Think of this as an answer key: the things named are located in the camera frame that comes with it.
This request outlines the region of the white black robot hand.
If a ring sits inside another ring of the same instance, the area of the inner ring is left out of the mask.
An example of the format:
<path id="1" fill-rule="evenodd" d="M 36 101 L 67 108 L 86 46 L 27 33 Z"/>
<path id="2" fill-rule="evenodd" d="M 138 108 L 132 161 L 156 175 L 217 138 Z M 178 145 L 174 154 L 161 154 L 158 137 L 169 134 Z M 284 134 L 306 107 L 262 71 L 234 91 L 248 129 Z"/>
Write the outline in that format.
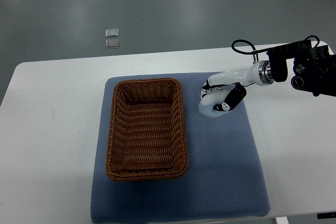
<path id="1" fill-rule="evenodd" d="M 214 74 L 207 79 L 207 85 L 201 88 L 201 98 L 213 91 L 222 90 L 234 84 L 221 104 L 214 105 L 215 111 L 231 111 L 244 99 L 247 94 L 245 86 L 256 84 L 267 86 L 273 83 L 269 61 L 256 61 L 247 69 L 226 71 Z"/>

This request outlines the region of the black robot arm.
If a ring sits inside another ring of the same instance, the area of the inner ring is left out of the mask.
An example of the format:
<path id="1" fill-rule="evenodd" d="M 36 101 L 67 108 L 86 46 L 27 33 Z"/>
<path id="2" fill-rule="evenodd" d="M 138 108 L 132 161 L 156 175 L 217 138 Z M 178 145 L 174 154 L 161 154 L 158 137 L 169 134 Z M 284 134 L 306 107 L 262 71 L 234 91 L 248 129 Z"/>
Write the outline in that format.
<path id="1" fill-rule="evenodd" d="M 246 87 L 268 86 L 284 82 L 288 77 L 287 60 L 293 59 L 291 85 L 315 97 L 335 96 L 335 55 L 317 36 L 266 49 L 256 49 L 250 41 L 238 39 L 231 48 L 242 55 L 252 55 L 253 65 L 247 69 L 226 71 L 208 77 L 201 89 L 200 114 L 216 118 L 237 107 L 247 94 Z"/>

